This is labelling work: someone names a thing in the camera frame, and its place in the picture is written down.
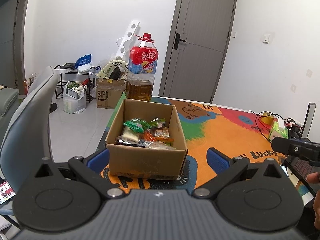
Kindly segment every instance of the plastic bottle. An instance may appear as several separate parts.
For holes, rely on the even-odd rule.
[[[155,81],[158,51],[150,33],[139,37],[139,43],[130,50],[126,98],[150,101]]]

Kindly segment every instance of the human hand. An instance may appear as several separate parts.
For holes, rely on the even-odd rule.
[[[307,176],[307,182],[309,183],[320,183],[320,172],[311,173]],[[320,229],[320,190],[318,190],[315,200],[313,202],[313,210],[316,213],[316,219],[314,226]]]

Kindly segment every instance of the table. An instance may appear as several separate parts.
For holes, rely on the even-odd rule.
[[[104,147],[109,127],[123,99],[125,99],[124,94],[101,138],[99,144],[101,148]],[[191,193],[195,187],[217,175],[208,164],[210,156],[207,156],[207,149],[210,147],[216,148],[230,158],[247,157],[252,163],[262,163],[268,157],[275,158],[279,163],[285,159],[285,155],[274,152],[270,143],[261,135],[259,130],[266,136],[269,129],[259,122],[257,127],[254,113],[172,98],[152,97],[151,102],[176,106],[188,145],[185,166],[178,179],[174,181],[113,176],[106,166],[101,176],[126,193],[132,188],[186,189]]]

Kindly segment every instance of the chair backrest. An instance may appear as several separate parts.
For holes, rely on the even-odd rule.
[[[52,67],[46,67],[13,114],[4,136],[0,149],[0,168],[15,192],[18,192],[41,158],[52,157],[49,111],[57,82]]]

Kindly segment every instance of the door handle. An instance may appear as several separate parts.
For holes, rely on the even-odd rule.
[[[178,49],[179,41],[187,42],[186,40],[181,40],[180,39],[180,33],[177,33],[176,34],[176,39],[174,41],[173,49]]]

